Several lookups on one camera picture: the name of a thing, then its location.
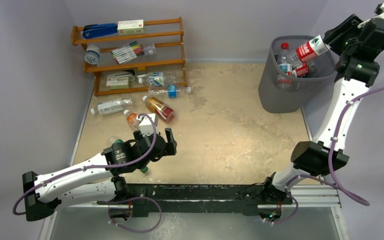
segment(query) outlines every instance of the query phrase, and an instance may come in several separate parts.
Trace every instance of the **plastic bottle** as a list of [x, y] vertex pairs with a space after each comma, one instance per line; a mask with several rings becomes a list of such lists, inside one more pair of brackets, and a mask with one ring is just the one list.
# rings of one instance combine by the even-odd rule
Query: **plastic bottle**
[[177, 83], [175, 71], [155, 71], [138, 75], [137, 82], [145, 86], [162, 87]]
[[303, 63], [301, 66], [298, 66], [297, 69], [292, 70], [292, 76], [295, 78], [301, 78], [314, 71], [316, 71], [315, 62], [310, 60], [307, 63]]
[[182, 85], [168, 85], [166, 86], [150, 86], [148, 87], [148, 95], [169, 98], [178, 98], [179, 96], [190, 94], [192, 92], [191, 87]]
[[[313, 60], [308, 61], [307, 63], [303, 63], [301, 66], [298, 66], [297, 69], [292, 70], [292, 77], [302, 78], [306, 74], [310, 74], [316, 71], [315, 62]], [[282, 90], [299, 90], [304, 86], [305, 82], [293, 82], [280, 74], [277, 76], [276, 87]]]
[[288, 62], [289, 44], [284, 42], [280, 48], [280, 53], [277, 56], [277, 64], [282, 72], [290, 76], [292, 74], [292, 65]]
[[294, 69], [311, 59], [329, 51], [329, 47], [323, 42], [322, 36], [318, 35], [310, 41], [292, 50], [287, 55], [287, 60]]
[[118, 137], [118, 136], [111, 136], [109, 137], [109, 139], [106, 141], [106, 145], [108, 147], [112, 147], [113, 144], [116, 144], [116, 143], [122, 143], [123, 141]]
[[126, 109], [124, 110], [123, 114], [127, 117], [127, 123], [133, 130], [139, 130], [139, 120], [138, 120], [138, 114], [131, 112], [130, 110]]
[[126, 106], [132, 105], [132, 99], [131, 98], [117, 98], [111, 101], [105, 101], [100, 102], [98, 105], [94, 108], [90, 109], [90, 112], [93, 115], [99, 114], [99, 115], [107, 115], [107, 114], [113, 114], [116, 112], [120, 112], [126, 109]]
[[146, 107], [157, 114], [164, 122], [169, 123], [175, 117], [175, 111], [157, 98], [144, 96], [142, 100], [145, 102]]

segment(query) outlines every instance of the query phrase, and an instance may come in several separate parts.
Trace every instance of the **orange juice bottle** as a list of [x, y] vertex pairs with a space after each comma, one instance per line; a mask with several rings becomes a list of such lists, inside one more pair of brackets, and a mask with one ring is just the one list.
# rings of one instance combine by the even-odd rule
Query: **orange juice bottle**
[[164, 122], [169, 123], [175, 117], [175, 111], [157, 98], [144, 96], [142, 100], [145, 102], [146, 107], [157, 114]]
[[139, 120], [138, 120], [138, 114], [131, 112], [129, 110], [124, 110], [123, 114], [127, 117], [127, 123], [133, 130], [139, 130]]

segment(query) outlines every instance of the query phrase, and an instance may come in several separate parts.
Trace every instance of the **pen set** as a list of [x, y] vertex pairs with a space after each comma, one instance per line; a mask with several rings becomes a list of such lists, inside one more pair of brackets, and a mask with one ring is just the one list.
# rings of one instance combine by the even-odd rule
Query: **pen set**
[[127, 63], [137, 57], [154, 55], [155, 45], [139, 45], [137, 41], [111, 51], [112, 57], [118, 64]]

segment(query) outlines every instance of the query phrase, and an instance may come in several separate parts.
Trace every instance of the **small box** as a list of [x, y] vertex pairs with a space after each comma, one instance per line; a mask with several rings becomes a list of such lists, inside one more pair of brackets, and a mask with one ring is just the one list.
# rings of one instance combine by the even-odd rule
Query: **small box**
[[118, 21], [117, 32], [120, 35], [144, 33], [144, 20]]
[[[158, 126], [158, 117], [155, 113], [148, 113], [151, 117], [155, 126]], [[149, 118], [145, 116], [138, 117], [139, 123], [139, 131], [142, 133], [142, 136], [152, 136], [154, 134], [154, 129], [152, 128], [151, 121]]]
[[106, 87], [109, 89], [128, 89], [129, 88], [129, 77], [107, 77]]

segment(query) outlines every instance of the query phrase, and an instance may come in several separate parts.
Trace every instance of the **gray trash bin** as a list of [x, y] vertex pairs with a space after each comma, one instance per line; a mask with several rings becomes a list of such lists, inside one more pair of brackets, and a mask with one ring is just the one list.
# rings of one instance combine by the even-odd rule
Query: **gray trash bin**
[[288, 43], [291, 51], [313, 38], [312, 36], [281, 36], [271, 43], [264, 72], [258, 86], [262, 107], [267, 112], [273, 114], [295, 112], [325, 83], [335, 80], [335, 61], [330, 51], [313, 59], [316, 70], [306, 77], [288, 76], [278, 67], [277, 56], [282, 43]]

